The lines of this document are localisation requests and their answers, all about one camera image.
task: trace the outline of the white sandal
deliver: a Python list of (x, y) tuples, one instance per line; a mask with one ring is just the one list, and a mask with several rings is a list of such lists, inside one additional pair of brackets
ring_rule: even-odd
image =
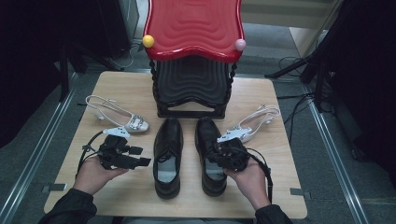
[[(93, 99), (99, 99), (100, 102), (93, 102)], [(116, 101), (104, 99), (97, 95), (90, 95), (85, 98), (88, 112), (93, 113), (99, 119), (107, 119), (113, 124), (125, 127), (128, 133), (142, 133), (148, 130), (149, 125), (138, 115), (122, 109), (113, 104)]]
[(253, 138), (263, 124), (271, 123), (273, 118), (279, 115), (279, 108), (275, 105), (261, 105), (253, 114), (242, 119), (231, 130), (227, 130), (227, 133), (218, 138), (218, 142), (225, 142), (238, 137), (242, 143), (246, 143)]

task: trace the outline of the black leather dress shoe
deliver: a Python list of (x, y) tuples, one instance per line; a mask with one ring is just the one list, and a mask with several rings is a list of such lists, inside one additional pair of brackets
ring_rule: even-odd
[(180, 161), (183, 132), (177, 119), (166, 119), (155, 137), (153, 174), (155, 191), (162, 199), (180, 192)]
[(198, 150), (202, 167), (202, 188), (209, 196), (220, 196), (227, 186), (227, 175), (215, 162), (209, 162), (207, 156), (215, 153), (214, 144), (221, 137), (220, 131), (210, 118), (198, 120), (195, 129), (195, 147)]

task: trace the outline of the table top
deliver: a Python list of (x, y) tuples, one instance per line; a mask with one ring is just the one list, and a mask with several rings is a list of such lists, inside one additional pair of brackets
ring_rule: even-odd
[(241, 0), (149, 0), (144, 35), (154, 38), (146, 48), (150, 59), (174, 60), (200, 55), (236, 63), (242, 51), (235, 41), (244, 39)]
[[(157, 116), (152, 96), (151, 74), (104, 72), (93, 93), (116, 100), (116, 104), (141, 115), (149, 124), (145, 133), (134, 133), (128, 145), (142, 147), (142, 157), (153, 158), (153, 143), (164, 119)], [(214, 119), (221, 133), (231, 129), (259, 105), (278, 105), (274, 86), (268, 79), (238, 78), (233, 82), (233, 93), (224, 119)], [(195, 103), (186, 107), (199, 108)], [(242, 195), (235, 182), (228, 178), (227, 189), (219, 197), (204, 194), (201, 186), (199, 156), (194, 145), (194, 131), (198, 119), (180, 119), (184, 136), (182, 151), (180, 193), (172, 200), (162, 200), (155, 192), (152, 162), (149, 167), (136, 167), (118, 176), (94, 195), (97, 215), (123, 217), (254, 217), (254, 209)], [(81, 147), (103, 129), (114, 128), (106, 120), (84, 113), (55, 183), (67, 183), (65, 191), (53, 191), (45, 204), (45, 212), (73, 186)], [(100, 135), (92, 144), (99, 148), (106, 135)], [(291, 195), (290, 189), (300, 189), (300, 182), (291, 155), (289, 142), (281, 117), (264, 125), (254, 138), (245, 143), (260, 151), (272, 169), (274, 181), (273, 203), (281, 206), (290, 218), (304, 218), (307, 211), (303, 196)]]

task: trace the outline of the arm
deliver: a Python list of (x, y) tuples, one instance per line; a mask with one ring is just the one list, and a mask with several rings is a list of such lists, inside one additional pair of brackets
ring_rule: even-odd
[(260, 165), (249, 159), (247, 168), (241, 172), (224, 169), (242, 194), (256, 210), (257, 223), (292, 223), (278, 205), (271, 204), (265, 187), (265, 174)]
[(127, 169), (106, 170), (98, 157), (88, 158), (78, 172), (76, 182), (49, 211), (39, 224), (86, 223), (96, 214), (93, 204), (93, 194), (118, 175), (128, 172)]

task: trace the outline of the shoe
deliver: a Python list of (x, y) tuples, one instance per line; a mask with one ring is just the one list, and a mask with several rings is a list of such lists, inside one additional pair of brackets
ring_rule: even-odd
[(87, 96), (85, 102), (88, 106), (88, 112), (93, 113), (99, 119), (107, 119), (117, 126), (125, 127), (128, 133), (142, 133), (149, 128), (149, 125), (141, 116), (132, 114), (115, 105), (114, 100), (90, 95)]
[(180, 192), (182, 148), (183, 132), (178, 119), (166, 119), (154, 141), (155, 191), (162, 199), (173, 199)]
[(238, 137), (242, 143), (250, 141), (254, 134), (263, 124), (269, 124), (274, 117), (280, 115), (279, 109), (275, 105), (261, 105), (251, 115), (242, 119), (238, 125), (234, 126), (230, 131), (218, 139), (218, 142), (224, 142)]
[(227, 175), (223, 169), (207, 158), (216, 153), (214, 144), (220, 136), (220, 131), (212, 119), (198, 120), (195, 128), (195, 147), (201, 162), (202, 188), (205, 194), (212, 197), (220, 196), (227, 187)]

